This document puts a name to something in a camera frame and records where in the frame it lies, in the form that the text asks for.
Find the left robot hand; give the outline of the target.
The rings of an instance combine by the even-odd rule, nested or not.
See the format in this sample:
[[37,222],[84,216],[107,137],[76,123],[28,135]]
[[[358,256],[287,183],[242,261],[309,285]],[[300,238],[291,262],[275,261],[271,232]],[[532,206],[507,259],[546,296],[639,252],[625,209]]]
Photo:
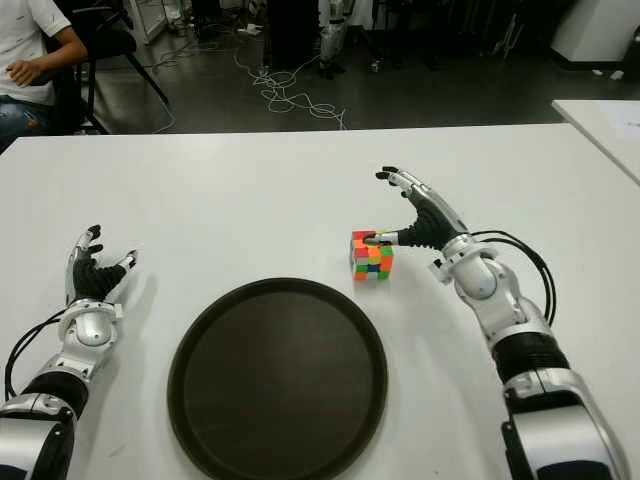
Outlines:
[[138,252],[129,251],[110,266],[99,266],[95,257],[104,246],[97,243],[101,236],[99,224],[87,228],[71,250],[65,271],[65,304],[78,301],[106,301],[123,283],[138,262]]

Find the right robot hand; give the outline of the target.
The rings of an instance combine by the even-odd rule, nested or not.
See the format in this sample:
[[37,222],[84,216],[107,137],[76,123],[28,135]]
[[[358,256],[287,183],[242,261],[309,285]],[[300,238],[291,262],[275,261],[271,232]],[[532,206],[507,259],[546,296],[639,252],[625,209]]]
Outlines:
[[450,205],[408,171],[383,166],[375,177],[400,189],[401,196],[415,208],[416,220],[400,230],[368,234],[364,237],[366,245],[426,247],[441,251],[452,239],[469,233],[468,227]]

